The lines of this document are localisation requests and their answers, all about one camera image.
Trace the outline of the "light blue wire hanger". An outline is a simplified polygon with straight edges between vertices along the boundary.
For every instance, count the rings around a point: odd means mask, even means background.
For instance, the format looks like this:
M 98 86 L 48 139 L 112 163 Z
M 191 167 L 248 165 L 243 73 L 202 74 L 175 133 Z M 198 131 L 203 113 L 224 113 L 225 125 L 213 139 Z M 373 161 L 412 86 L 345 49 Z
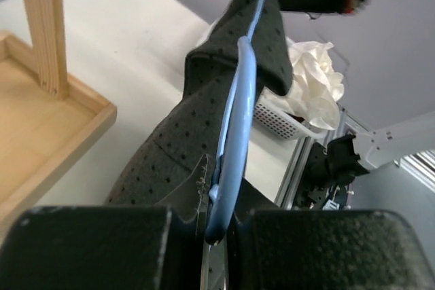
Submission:
M 227 233 L 237 203 L 249 147 L 256 97 L 257 62 L 251 44 L 265 0 L 257 0 L 247 33 L 237 41 L 237 67 L 224 110 L 205 241 L 216 245 Z

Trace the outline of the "dark grey dotted skirt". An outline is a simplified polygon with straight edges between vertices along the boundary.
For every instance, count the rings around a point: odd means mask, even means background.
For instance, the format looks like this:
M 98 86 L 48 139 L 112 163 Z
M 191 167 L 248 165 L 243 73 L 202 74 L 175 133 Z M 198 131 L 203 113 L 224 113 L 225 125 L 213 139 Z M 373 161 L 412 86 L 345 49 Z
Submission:
M 252 46 L 257 62 L 256 97 L 263 87 L 286 95 L 292 66 L 278 0 L 264 0 Z M 237 41 L 247 34 L 257 0 L 231 0 L 209 36 L 185 58 L 181 101 L 130 159 L 105 204 L 156 204 L 183 183 L 201 157 L 215 154 L 222 117 L 237 66 Z

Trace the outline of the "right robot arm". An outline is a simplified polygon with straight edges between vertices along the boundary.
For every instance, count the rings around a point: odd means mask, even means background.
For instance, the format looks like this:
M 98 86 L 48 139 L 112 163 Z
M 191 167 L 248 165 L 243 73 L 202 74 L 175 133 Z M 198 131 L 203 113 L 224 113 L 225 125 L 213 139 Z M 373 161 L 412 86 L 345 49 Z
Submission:
M 357 12 L 365 0 L 279 0 L 285 12 L 344 14 Z M 326 147 L 299 141 L 275 204 L 322 209 L 337 188 L 407 155 L 434 148 L 434 113 L 365 133 L 346 134 Z

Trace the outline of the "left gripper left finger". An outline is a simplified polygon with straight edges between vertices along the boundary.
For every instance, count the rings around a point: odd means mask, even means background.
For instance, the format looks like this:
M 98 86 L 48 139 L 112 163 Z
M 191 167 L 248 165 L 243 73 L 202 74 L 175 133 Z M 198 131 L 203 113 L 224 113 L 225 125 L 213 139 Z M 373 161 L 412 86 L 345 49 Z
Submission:
M 2 289 L 206 289 L 209 156 L 153 206 L 37 206 L 1 245 Z

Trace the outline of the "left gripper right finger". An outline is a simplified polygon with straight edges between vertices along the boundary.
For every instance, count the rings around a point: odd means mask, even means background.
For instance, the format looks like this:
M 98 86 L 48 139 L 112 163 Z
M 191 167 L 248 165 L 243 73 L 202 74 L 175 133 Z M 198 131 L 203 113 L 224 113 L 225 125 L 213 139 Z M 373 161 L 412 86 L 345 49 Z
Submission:
M 225 239 L 228 289 L 433 289 L 411 225 L 391 211 L 287 211 L 241 184 Z

